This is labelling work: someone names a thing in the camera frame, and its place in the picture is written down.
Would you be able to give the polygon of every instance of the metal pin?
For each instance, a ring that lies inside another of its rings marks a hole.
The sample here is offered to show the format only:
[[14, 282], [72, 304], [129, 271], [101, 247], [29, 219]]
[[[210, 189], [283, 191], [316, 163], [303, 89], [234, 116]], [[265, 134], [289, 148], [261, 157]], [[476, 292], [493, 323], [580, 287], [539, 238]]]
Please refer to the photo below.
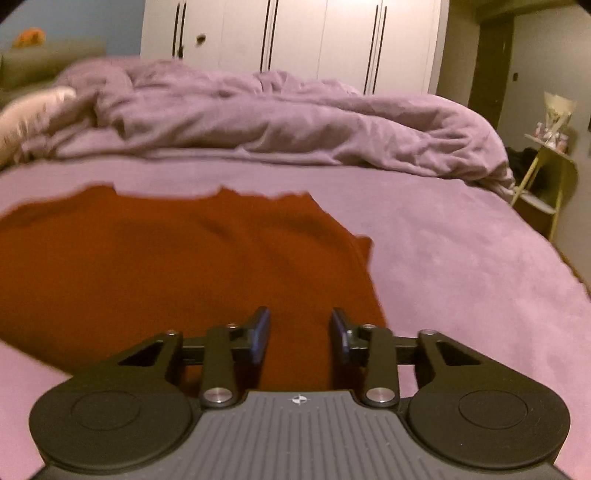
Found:
[[394, 393], [394, 391], [390, 390], [389, 388], [376, 387], [369, 389], [365, 393], [365, 396], [368, 400], [376, 403], [387, 403], [396, 398], [396, 393]]
[[223, 387], [210, 388], [203, 394], [203, 398], [211, 403], [225, 403], [232, 397], [232, 392]]

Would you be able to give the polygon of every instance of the red towel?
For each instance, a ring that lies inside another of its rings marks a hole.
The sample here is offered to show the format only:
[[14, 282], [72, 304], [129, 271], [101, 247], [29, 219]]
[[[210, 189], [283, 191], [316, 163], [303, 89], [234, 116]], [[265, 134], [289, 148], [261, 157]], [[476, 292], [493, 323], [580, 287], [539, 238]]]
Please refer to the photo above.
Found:
[[0, 338], [76, 373], [169, 329], [271, 310], [259, 388], [334, 387], [333, 307], [384, 325], [357, 238], [311, 196], [153, 199], [91, 187], [0, 220]]

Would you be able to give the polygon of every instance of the purple blanket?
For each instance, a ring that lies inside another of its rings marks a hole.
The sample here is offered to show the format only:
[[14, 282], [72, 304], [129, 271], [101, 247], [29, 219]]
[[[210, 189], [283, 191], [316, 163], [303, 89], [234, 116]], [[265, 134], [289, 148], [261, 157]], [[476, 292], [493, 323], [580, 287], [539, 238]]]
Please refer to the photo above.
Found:
[[[554, 389], [572, 418], [557, 464], [591, 478], [591, 302], [545, 239], [471, 185], [506, 196], [512, 183], [499, 138], [475, 113], [433, 96], [363, 97], [175, 62], [82, 63], [60, 83], [79, 99], [43, 119], [20, 158], [72, 161], [6, 171], [0, 214], [96, 183], [139, 196], [309, 192], [374, 240], [371, 275], [393, 331], [440, 330]], [[0, 478], [24, 480], [41, 466], [29, 409], [63, 377], [1, 342], [0, 364]], [[401, 388], [413, 393], [405, 368]]]
[[478, 114], [435, 96], [359, 95], [286, 73], [198, 72], [183, 63], [92, 60], [59, 85], [77, 100], [44, 118], [21, 159], [184, 154], [298, 165], [372, 165], [479, 183], [502, 197], [513, 177]]

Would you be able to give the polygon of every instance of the white wardrobe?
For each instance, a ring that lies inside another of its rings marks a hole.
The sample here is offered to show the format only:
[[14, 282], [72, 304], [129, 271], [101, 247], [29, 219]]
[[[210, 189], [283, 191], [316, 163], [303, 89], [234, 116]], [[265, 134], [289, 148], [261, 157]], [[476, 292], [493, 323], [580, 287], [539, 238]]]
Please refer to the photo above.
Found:
[[444, 1], [147, 0], [141, 54], [338, 79], [368, 94], [427, 93]]

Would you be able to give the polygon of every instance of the ribbed gray plate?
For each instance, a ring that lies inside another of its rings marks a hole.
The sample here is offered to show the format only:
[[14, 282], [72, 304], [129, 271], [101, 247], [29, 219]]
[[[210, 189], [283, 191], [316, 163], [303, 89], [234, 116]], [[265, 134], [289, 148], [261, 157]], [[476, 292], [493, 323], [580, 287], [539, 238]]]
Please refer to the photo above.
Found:
[[168, 457], [104, 477], [47, 469], [43, 480], [564, 480], [550, 465], [482, 473], [423, 450], [390, 411], [348, 392], [251, 392], [239, 406], [205, 413]]

